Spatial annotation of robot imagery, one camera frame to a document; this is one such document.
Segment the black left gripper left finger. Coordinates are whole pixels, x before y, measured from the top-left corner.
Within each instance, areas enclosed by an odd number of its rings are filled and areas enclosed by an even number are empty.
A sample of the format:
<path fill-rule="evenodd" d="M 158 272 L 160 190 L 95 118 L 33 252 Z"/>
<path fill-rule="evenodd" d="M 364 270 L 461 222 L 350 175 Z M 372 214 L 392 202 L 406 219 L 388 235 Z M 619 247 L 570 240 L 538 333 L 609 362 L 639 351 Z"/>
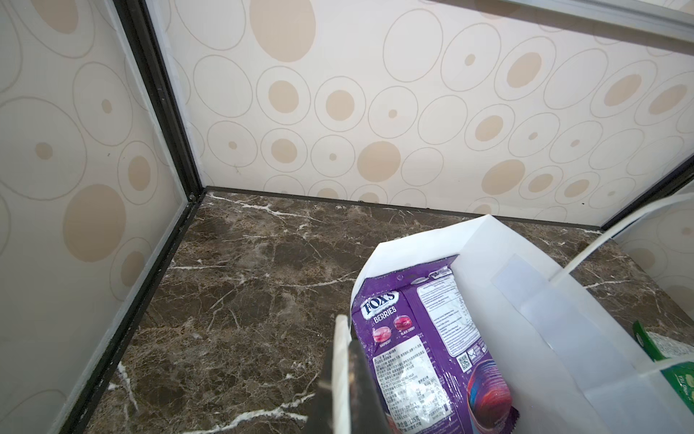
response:
<path fill-rule="evenodd" d="M 312 399 L 311 410 L 303 434 L 333 434 L 333 344 L 329 344 L 321 373 L 316 381 L 316 390 Z"/>

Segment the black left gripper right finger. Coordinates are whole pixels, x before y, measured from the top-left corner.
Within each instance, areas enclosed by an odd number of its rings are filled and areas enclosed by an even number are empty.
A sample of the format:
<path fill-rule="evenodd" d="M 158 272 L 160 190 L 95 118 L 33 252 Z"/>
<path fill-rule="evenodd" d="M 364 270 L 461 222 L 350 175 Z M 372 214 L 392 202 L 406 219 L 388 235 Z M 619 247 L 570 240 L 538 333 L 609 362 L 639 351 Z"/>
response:
<path fill-rule="evenodd" d="M 370 367 L 359 341 L 352 340 L 348 351 L 352 434 L 391 434 L 375 381 L 370 375 Z"/>

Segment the purple snack packet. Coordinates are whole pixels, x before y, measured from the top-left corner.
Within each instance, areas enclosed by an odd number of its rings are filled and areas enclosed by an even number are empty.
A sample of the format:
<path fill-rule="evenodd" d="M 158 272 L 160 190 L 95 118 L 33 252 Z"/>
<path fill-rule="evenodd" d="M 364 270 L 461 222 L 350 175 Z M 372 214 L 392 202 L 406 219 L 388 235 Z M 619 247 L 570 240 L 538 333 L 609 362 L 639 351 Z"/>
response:
<path fill-rule="evenodd" d="M 396 433 L 511 433 L 511 391 L 457 287 L 455 256 L 367 278 L 352 323 Z"/>

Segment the colourful painted paper bag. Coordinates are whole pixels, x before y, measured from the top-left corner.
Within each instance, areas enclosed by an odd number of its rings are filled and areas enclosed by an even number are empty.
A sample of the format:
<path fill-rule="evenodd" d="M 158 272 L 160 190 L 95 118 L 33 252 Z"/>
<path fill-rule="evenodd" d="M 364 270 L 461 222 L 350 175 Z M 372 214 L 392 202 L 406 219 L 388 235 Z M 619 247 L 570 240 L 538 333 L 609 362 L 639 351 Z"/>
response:
<path fill-rule="evenodd" d="M 692 357 L 652 360 L 572 277 L 609 239 L 601 235 L 560 266 L 491 216 L 425 231 L 381 243 L 354 284 L 350 306 L 367 278 L 455 256 L 457 287 L 520 412 L 511 433 L 690 433 L 692 409 L 668 376 Z M 352 433 L 352 340 L 359 341 L 352 313 L 338 316 L 336 433 Z"/>

